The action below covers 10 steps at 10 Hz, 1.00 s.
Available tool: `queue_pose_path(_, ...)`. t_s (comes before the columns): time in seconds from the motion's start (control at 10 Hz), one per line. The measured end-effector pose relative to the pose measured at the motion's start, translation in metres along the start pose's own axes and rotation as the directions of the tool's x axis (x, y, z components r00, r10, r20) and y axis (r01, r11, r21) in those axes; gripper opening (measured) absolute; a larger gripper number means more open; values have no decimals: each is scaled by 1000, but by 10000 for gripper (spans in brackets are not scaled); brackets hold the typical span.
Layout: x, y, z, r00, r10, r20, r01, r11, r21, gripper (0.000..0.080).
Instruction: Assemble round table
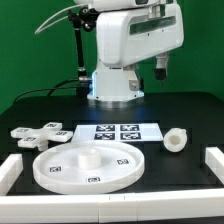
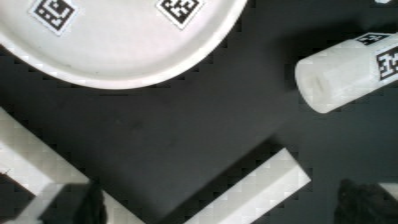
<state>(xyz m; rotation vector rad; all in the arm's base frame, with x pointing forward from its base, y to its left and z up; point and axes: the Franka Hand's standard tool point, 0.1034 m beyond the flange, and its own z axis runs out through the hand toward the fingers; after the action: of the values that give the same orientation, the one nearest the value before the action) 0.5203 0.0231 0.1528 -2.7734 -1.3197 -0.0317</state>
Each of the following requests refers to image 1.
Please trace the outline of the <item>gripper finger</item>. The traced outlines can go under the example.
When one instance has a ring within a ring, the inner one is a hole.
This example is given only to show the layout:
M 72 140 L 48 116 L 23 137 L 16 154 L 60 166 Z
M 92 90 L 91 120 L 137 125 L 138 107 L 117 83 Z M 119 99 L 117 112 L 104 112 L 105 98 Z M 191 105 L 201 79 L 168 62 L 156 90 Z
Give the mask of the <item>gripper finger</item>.
M 154 74 L 157 80 L 162 81 L 167 77 L 168 61 L 168 54 L 160 54 L 156 57 L 156 67 L 154 69 Z

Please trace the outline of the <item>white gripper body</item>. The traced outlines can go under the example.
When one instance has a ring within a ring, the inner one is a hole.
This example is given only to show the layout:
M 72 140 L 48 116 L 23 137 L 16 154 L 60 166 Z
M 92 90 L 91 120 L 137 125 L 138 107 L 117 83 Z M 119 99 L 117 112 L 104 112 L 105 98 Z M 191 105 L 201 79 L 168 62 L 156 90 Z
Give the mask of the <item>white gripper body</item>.
M 106 67 L 125 67 L 180 47 L 181 8 L 167 4 L 162 16 L 147 9 L 101 13 L 96 27 L 98 59 Z

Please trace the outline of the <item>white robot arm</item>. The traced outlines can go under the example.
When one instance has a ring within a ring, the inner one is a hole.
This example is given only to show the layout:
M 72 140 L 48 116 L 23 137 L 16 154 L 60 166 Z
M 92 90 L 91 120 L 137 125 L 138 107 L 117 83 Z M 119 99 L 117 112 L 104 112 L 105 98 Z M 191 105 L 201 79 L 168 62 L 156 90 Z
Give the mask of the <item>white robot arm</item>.
M 155 75 L 167 75 L 169 52 L 184 40 L 176 0 L 73 0 L 83 5 L 82 20 L 96 29 L 97 67 L 90 100 L 106 103 L 141 98 L 134 65 L 154 57 Z

